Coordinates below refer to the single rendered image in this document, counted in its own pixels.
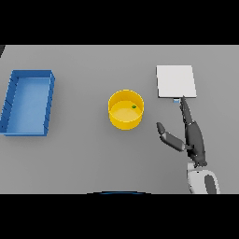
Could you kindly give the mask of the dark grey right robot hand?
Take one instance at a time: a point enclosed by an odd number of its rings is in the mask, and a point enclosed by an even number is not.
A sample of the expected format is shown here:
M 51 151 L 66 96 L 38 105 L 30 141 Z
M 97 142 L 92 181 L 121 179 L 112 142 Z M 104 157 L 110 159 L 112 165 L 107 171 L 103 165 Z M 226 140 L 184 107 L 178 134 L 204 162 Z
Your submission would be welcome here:
M 194 161 L 194 167 L 205 167 L 204 139 L 198 123 L 192 118 L 189 105 L 185 97 L 180 100 L 180 110 L 185 126 L 185 140 L 167 132 L 160 122 L 156 123 L 160 139 L 167 146 L 182 152 L 187 151 L 188 157 Z

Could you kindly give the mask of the pale square metallic scale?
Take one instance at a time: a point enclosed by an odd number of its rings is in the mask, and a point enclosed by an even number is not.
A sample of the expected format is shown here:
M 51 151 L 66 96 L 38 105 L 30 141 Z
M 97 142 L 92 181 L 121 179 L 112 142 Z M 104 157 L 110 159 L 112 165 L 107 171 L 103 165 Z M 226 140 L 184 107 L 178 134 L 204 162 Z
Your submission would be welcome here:
M 156 79 L 159 98 L 196 98 L 191 65 L 157 65 Z

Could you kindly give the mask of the blue rectangular tray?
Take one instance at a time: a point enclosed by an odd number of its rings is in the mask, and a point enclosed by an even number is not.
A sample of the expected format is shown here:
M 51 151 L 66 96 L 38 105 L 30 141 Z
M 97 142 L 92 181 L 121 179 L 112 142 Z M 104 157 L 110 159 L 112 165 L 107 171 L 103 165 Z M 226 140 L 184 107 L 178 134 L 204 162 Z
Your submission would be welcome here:
M 0 115 L 0 134 L 46 136 L 54 83 L 51 70 L 12 70 Z

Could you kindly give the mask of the yellow round bowl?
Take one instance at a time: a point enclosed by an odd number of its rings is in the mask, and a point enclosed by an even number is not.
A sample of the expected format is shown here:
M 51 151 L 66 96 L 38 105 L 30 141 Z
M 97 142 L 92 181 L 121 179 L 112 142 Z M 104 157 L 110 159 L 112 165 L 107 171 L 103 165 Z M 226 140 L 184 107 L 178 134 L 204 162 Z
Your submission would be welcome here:
M 116 91 L 108 100 L 109 120 L 113 126 L 122 131 L 130 131 L 137 127 L 143 114 L 144 100 L 135 91 Z

